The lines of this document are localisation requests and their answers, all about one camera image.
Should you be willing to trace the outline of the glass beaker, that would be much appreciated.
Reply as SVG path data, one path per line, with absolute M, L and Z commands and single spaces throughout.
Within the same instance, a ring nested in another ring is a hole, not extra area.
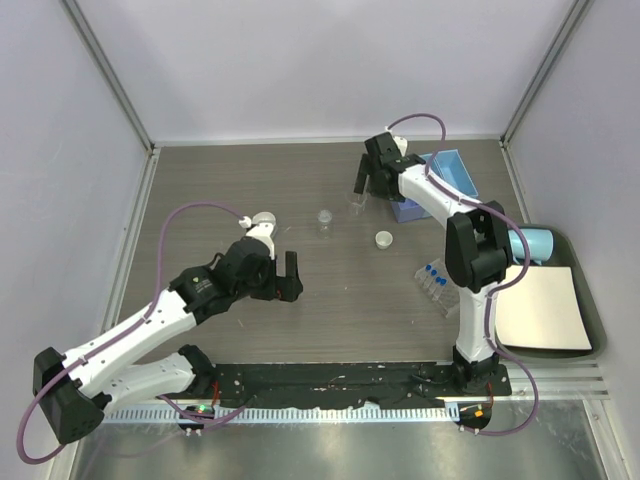
M 367 193 L 358 194 L 354 192 L 349 192 L 346 195 L 346 200 L 348 204 L 349 215 L 351 217 L 359 217 L 363 214 L 366 208 L 368 194 Z

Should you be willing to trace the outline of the purple-blue plastic bin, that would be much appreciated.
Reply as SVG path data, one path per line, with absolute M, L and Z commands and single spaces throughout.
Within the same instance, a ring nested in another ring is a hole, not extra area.
M 398 223 L 407 223 L 430 217 L 426 210 L 411 200 L 392 202 L 391 208 Z

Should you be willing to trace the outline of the white ceramic bowl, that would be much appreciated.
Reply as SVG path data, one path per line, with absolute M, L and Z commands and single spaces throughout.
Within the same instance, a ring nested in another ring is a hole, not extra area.
M 276 220 L 276 216 L 269 211 L 261 211 L 256 213 L 253 217 L 252 217 L 252 223 L 254 225 L 258 225 L 261 223 L 268 223 L 271 225 L 276 225 L 277 224 L 277 220 Z

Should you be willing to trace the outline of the small glass bottle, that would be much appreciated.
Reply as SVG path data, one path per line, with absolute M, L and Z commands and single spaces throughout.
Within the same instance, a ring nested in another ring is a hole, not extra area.
M 317 234 L 321 239 L 328 239 L 333 234 L 333 214 L 327 209 L 318 212 L 317 215 Z

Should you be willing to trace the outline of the clear plastic tube rack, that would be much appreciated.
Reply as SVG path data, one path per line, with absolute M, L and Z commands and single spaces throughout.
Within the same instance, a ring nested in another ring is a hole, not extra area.
M 441 287 L 436 282 L 436 276 L 431 277 L 431 271 L 425 271 L 426 265 L 432 265 L 432 270 L 437 270 L 437 275 L 441 280 L 446 279 L 446 285 Z M 414 275 L 414 281 L 420 291 L 425 294 L 433 303 L 437 310 L 445 317 L 451 318 L 459 312 L 459 293 L 457 286 L 451 280 L 445 263 L 440 259 L 433 260 L 419 268 Z

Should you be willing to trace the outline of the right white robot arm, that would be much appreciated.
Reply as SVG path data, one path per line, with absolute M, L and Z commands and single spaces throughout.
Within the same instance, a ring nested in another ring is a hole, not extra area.
M 499 354 L 494 297 L 511 265 L 512 250 L 501 205 L 480 203 L 440 179 L 428 162 L 404 154 L 389 132 L 364 142 L 354 192 L 390 200 L 411 200 L 445 230 L 444 265 L 459 292 L 459 333 L 453 347 L 451 380 L 472 395 L 497 373 Z

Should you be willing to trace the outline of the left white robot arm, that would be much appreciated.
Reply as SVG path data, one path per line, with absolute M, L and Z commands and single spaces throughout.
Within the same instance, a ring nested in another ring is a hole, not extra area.
M 303 291 L 298 256 L 285 254 L 285 273 L 261 240 L 245 236 L 208 264 L 185 269 L 157 300 L 82 346 L 52 347 L 34 359 L 34 395 L 62 445 L 89 435 L 105 416 L 164 394 L 205 397 L 215 368 L 196 346 L 141 365 L 139 359 L 171 338 L 227 312 L 246 297 L 294 302 Z

